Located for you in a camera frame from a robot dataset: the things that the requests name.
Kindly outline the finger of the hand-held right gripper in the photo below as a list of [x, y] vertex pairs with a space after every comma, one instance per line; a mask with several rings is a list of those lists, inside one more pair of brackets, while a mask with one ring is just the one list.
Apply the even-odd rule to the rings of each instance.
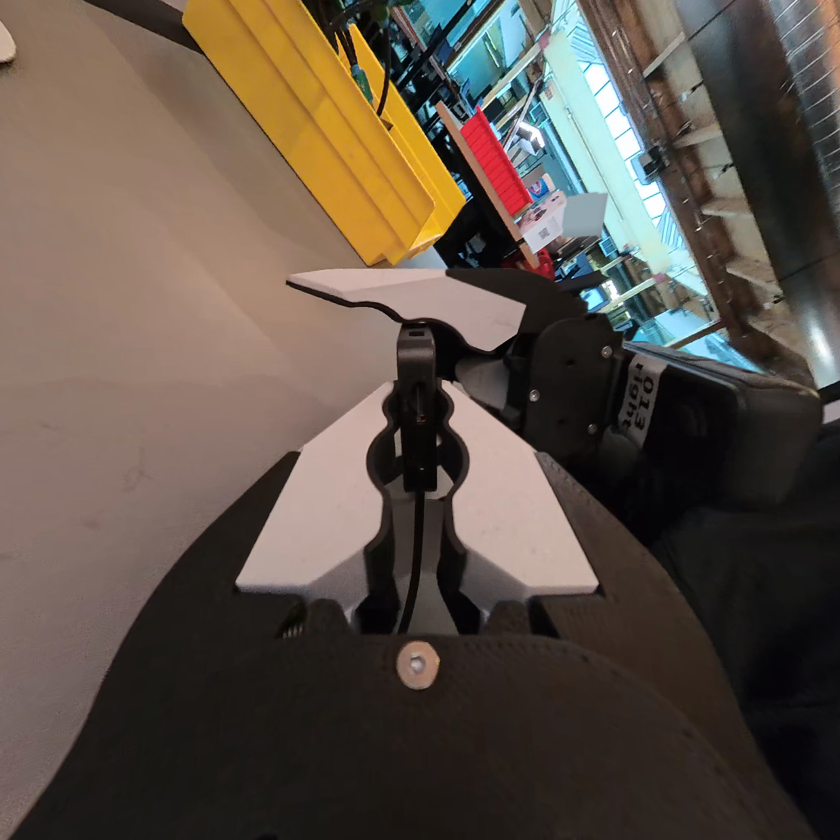
[[376, 309], [401, 324], [441, 324], [486, 354], [518, 334], [527, 310], [443, 269], [321, 269], [292, 274], [287, 285], [347, 308]]
[[456, 381], [489, 414], [509, 428], [520, 428], [520, 410], [508, 401], [510, 372], [504, 363], [457, 363]]

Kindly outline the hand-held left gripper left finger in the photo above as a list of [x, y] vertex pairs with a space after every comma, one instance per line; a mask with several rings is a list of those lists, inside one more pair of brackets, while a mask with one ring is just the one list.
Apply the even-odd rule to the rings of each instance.
[[336, 602], [366, 634], [390, 634], [401, 609], [394, 578], [394, 383], [387, 382], [305, 444], [244, 567], [246, 594]]

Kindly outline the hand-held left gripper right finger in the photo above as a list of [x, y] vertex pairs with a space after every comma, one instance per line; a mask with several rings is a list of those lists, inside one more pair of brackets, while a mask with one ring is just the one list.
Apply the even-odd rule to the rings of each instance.
[[437, 588], [458, 634], [501, 603], [592, 595], [599, 581], [537, 451], [457, 386], [440, 383], [447, 477]]

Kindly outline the black square adapter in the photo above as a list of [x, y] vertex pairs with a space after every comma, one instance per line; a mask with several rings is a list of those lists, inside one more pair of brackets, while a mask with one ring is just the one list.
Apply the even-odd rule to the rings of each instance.
[[396, 372], [404, 488], [431, 492], [437, 488], [438, 383], [436, 345], [429, 325], [410, 322], [401, 328]]

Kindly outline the large yellow plastic bin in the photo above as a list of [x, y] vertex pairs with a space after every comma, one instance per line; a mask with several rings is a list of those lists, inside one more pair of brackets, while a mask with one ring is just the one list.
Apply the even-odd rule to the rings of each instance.
[[302, 2], [191, 1], [206, 58], [367, 266], [435, 245], [466, 205], [400, 93], [383, 114]]

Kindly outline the red plastic bin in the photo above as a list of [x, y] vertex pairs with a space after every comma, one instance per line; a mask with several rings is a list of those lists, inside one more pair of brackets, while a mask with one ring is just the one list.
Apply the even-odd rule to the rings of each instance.
[[529, 191], [481, 108], [460, 132], [508, 213], [517, 216], [528, 208], [532, 203]]

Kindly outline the white box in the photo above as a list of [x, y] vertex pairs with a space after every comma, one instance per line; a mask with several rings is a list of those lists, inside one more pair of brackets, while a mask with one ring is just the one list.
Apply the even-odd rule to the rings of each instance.
[[570, 238], [601, 238], [608, 197], [607, 193], [567, 196], [555, 191], [521, 217], [521, 237], [534, 253], [557, 249], [558, 243]]

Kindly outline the person's dark clothing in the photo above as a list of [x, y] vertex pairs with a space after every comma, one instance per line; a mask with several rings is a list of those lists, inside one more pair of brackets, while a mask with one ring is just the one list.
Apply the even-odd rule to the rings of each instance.
[[838, 423], [822, 427], [782, 503], [696, 508], [652, 552], [776, 779], [820, 838], [839, 838]]

